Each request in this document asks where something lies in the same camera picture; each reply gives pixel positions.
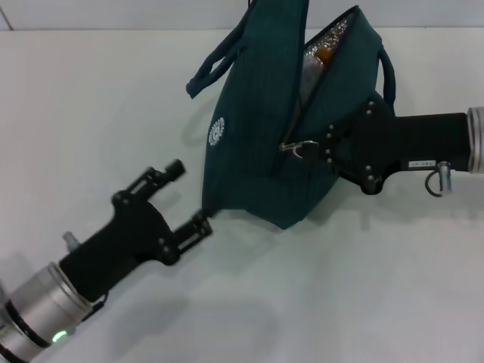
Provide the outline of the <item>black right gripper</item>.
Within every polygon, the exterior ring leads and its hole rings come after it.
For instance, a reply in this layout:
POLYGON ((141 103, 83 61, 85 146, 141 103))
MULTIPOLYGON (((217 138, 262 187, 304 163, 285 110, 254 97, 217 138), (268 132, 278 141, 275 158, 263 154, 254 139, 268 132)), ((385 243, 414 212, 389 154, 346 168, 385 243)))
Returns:
POLYGON ((371 98, 342 119, 305 116, 302 151, 324 151, 331 172, 368 195, 380 193, 397 172, 433 172, 439 163, 470 170, 465 113, 396 116, 383 101, 371 98))

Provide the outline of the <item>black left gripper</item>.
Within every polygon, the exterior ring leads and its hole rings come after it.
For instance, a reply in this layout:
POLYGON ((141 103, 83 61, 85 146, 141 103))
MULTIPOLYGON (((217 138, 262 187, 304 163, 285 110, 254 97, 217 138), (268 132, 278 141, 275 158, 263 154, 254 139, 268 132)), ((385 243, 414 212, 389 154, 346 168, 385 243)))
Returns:
POLYGON ((163 171, 148 167, 126 192, 115 194, 110 222, 59 262, 77 293, 93 303, 139 265, 151 260, 174 265, 178 257, 213 234, 204 211, 195 213, 172 233, 149 202, 185 172, 179 159, 163 171))

